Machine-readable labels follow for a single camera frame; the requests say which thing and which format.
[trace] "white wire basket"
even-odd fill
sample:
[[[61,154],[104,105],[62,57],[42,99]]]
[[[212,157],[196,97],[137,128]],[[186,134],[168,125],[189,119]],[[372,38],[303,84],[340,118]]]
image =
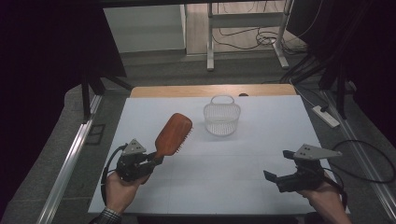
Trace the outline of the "white wire basket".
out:
[[[214,103],[215,98],[231,98],[230,103]],[[241,107],[236,105],[231,95],[216,95],[204,107],[205,127],[216,136],[228,136],[235,132]]]

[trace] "wooden edge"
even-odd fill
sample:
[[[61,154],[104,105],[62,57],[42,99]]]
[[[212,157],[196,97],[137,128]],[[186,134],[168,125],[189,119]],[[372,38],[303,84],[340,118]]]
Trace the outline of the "wooden edge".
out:
[[[296,91],[290,84],[152,86],[135,87],[130,97],[210,97],[224,93],[231,96],[238,96],[241,93],[250,96],[271,96],[295,95]]]

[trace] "white tabletop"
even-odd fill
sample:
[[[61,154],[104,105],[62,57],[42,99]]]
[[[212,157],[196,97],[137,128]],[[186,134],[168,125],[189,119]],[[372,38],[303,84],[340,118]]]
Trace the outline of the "white tabletop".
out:
[[[141,186],[125,213],[145,215],[295,215],[313,212],[295,192],[279,193],[263,170],[278,176],[296,172],[282,150],[302,144],[320,147],[300,96],[237,97],[242,112],[235,133],[216,137],[205,129],[203,109],[210,97],[131,98],[125,102],[107,159],[132,139],[148,153],[174,113],[192,120],[193,130],[182,149],[165,157]],[[111,163],[115,168],[118,156]],[[327,161],[323,167],[330,168]],[[100,187],[90,213],[104,208]]]

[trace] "hand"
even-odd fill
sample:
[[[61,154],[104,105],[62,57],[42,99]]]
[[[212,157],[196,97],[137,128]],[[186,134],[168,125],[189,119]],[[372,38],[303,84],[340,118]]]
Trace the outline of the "hand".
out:
[[[342,205],[339,192],[330,184],[323,182],[315,190],[301,190],[297,193],[307,198],[309,203],[317,210],[317,212],[332,224],[350,224],[351,221],[347,216],[344,206]]]
[[[122,214],[134,200],[139,186],[148,178],[147,175],[135,181],[126,182],[120,179],[117,172],[113,172],[106,180],[106,207]]]

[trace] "sleeve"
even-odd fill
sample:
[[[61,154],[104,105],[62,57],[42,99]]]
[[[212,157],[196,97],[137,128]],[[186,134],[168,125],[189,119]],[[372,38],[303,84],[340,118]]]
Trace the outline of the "sleeve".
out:
[[[121,215],[105,208],[99,217],[94,218],[90,224],[121,224]]]

